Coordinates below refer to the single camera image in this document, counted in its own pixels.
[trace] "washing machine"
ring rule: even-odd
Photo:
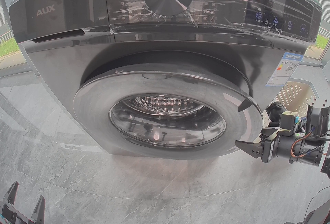
[[[315,0],[15,0],[13,34],[108,153],[222,156],[315,42]]]

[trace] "washing machine door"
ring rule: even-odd
[[[247,108],[239,112],[243,102]],[[168,159],[234,152],[235,140],[253,141],[263,124],[250,96],[194,65],[113,69],[85,82],[73,104],[77,119],[106,150],[116,145]]]

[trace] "marble floor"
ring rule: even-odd
[[[298,69],[294,78],[314,71],[330,98],[320,69]],[[15,207],[31,217],[42,194],[45,223],[296,223],[330,185],[316,167],[241,151],[193,161],[109,155],[32,72],[0,79],[0,117],[0,196],[18,181]],[[329,197],[324,190],[310,210]]]

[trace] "cable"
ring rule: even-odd
[[[330,187],[330,186],[327,186],[327,187],[321,189],[319,192],[317,192],[317,193],[311,198],[311,201],[313,200],[313,198],[314,198],[318,193],[320,193],[322,190],[327,189],[327,188],[329,188],[329,187]],[[305,213],[305,217],[304,217],[304,219],[306,218],[307,211],[308,211],[308,207],[310,206],[311,201],[309,202],[309,204],[308,204],[308,206],[307,206],[307,209],[306,209],[306,213]]]
[[[317,147],[315,147],[314,149],[312,149],[312,150],[310,150],[310,151],[307,151],[307,152],[306,152],[306,155],[309,155],[311,152],[316,151],[317,149],[320,148],[320,146],[317,146]]]
[[[300,127],[300,129],[301,129],[304,133],[306,132],[305,129],[302,127],[301,124],[299,124],[299,127]]]
[[[295,140],[295,141],[293,142],[293,144],[291,145],[291,150],[290,150],[290,154],[291,154],[292,157],[294,157],[294,158],[301,158],[301,157],[304,157],[305,155],[308,154],[308,152],[307,152],[307,153],[301,154],[301,155],[299,155],[299,156],[295,156],[294,153],[293,153],[293,148],[294,148],[294,146],[295,146],[297,143],[299,143],[299,142],[302,141],[303,139],[306,139],[308,136],[310,136],[311,133],[314,131],[314,129],[315,129],[315,127],[313,127],[313,128],[311,129],[311,131],[310,131],[308,134],[306,134],[305,136],[303,136],[303,137],[301,137],[301,138],[299,138],[299,139],[297,139],[297,140]]]

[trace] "qr code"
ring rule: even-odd
[[[286,71],[294,71],[298,63],[296,62],[290,62],[289,65],[287,66]]]

